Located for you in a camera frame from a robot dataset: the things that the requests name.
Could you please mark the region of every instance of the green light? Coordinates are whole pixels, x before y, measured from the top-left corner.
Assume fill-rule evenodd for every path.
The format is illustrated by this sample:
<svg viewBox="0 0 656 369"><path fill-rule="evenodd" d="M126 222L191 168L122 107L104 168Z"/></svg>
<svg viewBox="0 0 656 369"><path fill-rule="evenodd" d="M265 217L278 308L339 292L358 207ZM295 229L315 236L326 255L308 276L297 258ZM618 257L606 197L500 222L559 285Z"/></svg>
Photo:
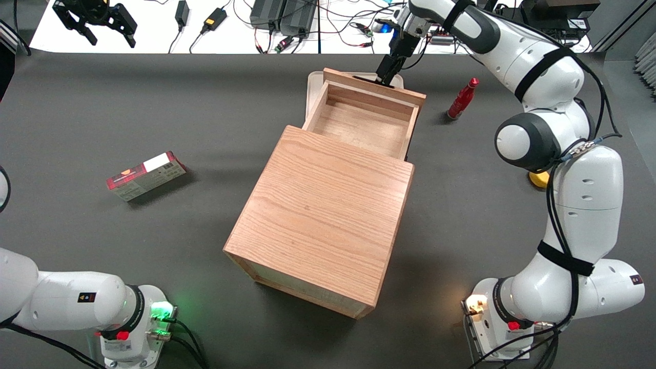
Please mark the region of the green light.
<svg viewBox="0 0 656 369"><path fill-rule="evenodd" d="M155 319L166 319L173 315L173 305L168 301L161 301L150 305L150 316Z"/></svg>

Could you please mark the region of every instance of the red and white box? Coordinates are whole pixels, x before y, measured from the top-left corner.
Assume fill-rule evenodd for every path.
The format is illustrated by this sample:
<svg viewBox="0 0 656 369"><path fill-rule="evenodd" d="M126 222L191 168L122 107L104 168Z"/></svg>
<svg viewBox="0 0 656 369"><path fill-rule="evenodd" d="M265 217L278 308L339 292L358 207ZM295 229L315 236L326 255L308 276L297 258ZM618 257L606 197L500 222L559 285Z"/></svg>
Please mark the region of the red and white box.
<svg viewBox="0 0 656 369"><path fill-rule="evenodd" d="M187 168L171 151L167 151L132 169L107 178L107 188L125 201L130 201L185 173Z"/></svg>

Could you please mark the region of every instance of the white tray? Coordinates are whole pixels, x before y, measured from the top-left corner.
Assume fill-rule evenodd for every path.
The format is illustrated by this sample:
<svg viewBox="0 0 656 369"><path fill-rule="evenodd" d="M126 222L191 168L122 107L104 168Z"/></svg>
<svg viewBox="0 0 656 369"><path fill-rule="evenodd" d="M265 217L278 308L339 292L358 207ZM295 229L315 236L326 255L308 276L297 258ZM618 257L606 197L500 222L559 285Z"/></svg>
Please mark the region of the white tray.
<svg viewBox="0 0 656 369"><path fill-rule="evenodd" d="M376 79L376 73L360 73L360 72L347 72L347 73L352 74L353 76L370 79L371 81ZM390 83L390 85L402 89L403 78L397 74L396 76L394 76L394 78L392 78L392 82ZM310 75L308 75L308 97L305 103L306 117L310 113L310 109L312 108L314 101L317 99L317 95L319 95L319 91L321 91L321 86L323 86L323 72L317 71L317 72L310 73Z"/></svg>

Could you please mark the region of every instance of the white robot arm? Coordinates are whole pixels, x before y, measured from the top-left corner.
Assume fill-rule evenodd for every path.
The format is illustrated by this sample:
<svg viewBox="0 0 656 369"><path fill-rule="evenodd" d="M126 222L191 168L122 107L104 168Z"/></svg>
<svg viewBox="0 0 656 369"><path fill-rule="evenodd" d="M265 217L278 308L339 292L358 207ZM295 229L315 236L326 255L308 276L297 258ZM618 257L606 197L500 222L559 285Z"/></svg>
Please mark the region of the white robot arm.
<svg viewBox="0 0 656 369"><path fill-rule="evenodd" d="M0 167L0 211L10 194ZM99 272L43 272L29 258L0 248L0 329L95 329L105 365L155 368L174 307L155 286L129 286Z"/></svg>
<svg viewBox="0 0 656 369"><path fill-rule="evenodd" d="M575 99L584 79L578 62L553 41L486 13L471 1L409 0L397 15L390 54L377 70L378 83L389 85L432 23L441 24L470 47L522 103L524 113L497 130L495 147L504 161L538 172L578 151L552 172L555 212L571 257L564 256L549 218L539 251L524 270L509 278L482 280L465 301L480 351L492 354L487 360L528 358L522 353L531 346L532 336L495 348L532 334L534 322L557 324L569 318L572 258L586 269L577 273L578 306L573 318L616 313L644 297L644 284L635 269L619 260L602 259L617 241L622 161L616 151L595 140L594 122Z"/></svg>

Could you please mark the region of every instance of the white table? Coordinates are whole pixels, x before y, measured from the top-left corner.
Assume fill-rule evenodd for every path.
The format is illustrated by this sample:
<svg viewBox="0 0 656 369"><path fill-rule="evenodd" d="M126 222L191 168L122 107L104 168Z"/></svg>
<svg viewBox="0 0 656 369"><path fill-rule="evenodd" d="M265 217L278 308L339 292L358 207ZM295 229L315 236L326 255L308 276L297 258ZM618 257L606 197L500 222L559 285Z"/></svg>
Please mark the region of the white table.
<svg viewBox="0 0 656 369"><path fill-rule="evenodd" d="M173 53L188 53L189 46L198 36L203 21L217 7L224 6L228 0L187 0L189 4L189 18L187 26L184 28L182 35L174 44ZM252 5L254 0L231 0L230 4L225 7L228 13L227 19L216 29L216 31L205 34L193 49L194 54L257 54L255 49L254 33L257 35L260 45L266 48L268 44L268 32L266 30L254 30L250 25L244 24L235 14L238 14L244 21L249 21ZM171 41L178 33L178 27L173 19L178 5L178 0L168 0L164 5L155 1L147 0L110 0L114 5L118 2L123 3L138 24L134 39L136 47L130 48L123 36L107 27L89 26L91 31L98 38L96 46L92 46L86 38L75 31L67 30L61 23L57 15L51 9L55 0L50 0L48 7L36 29L30 47L53 53L167 53ZM500 3L513 5L513 0L501 0ZM352 16L359 11L373 11L380 7L387 7L388 4L383 0L320 0L324 8L332 12ZM392 38L391 33L376 33L374 36L373 50L371 47L358 48L345 45L335 32L334 27L327 19L327 12L324 9L318 9L315 12L315 22L312 25L312 31L318 30L318 17L321 19L321 53L323 54L386 54L389 52L389 42ZM389 18L391 15L383 13L372 14L357 18L354 21L369 25L373 18ZM348 17L340 17L334 14L329 15L338 29L347 26L350 21ZM342 33L342 38L352 44L368 42L368 38L362 35L358 30L352 27L346 27ZM272 37L271 50L285 36L276 32ZM577 53L583 52L589 47L590 43L585 37L573 50ZM290 53L292 47L283 53ZM415 53L419 53L421 47L417 47ZM464 46L458 48L457 54L465 54L468 51ZM300 54L317 54L318 53L318 33L311 33L306 40L302 42L296 53ZM426 48L427 54L453 54L454 46L429 45Z"/></svg>

